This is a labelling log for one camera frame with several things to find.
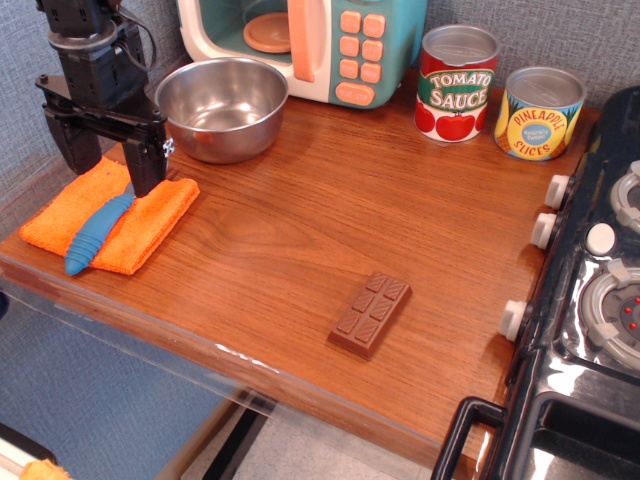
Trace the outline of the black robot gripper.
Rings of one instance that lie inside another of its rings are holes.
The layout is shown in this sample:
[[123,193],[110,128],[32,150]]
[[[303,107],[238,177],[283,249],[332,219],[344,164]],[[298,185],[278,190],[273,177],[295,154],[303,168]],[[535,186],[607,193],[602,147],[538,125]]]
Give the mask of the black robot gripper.
[[49,131],[68,167],[83,175],[102,158],[99,139],[123,144],[136,197],[165,180],[173,151],[166,117],[147,96],[148,72],[137,19],[50,19],[48,41],[61,76],[37,86]]

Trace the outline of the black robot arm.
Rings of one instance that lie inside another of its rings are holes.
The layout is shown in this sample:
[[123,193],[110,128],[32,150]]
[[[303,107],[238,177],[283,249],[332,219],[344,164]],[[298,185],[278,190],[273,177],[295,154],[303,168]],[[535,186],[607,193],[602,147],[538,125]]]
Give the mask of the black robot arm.
[[40,75],[44,115],[69,168],[82,175],[101,160],[103,138],[121,143],[136,196],[166,176],[166,118],[148,97],[144,24],[118,1],[40,1],[62,75]]

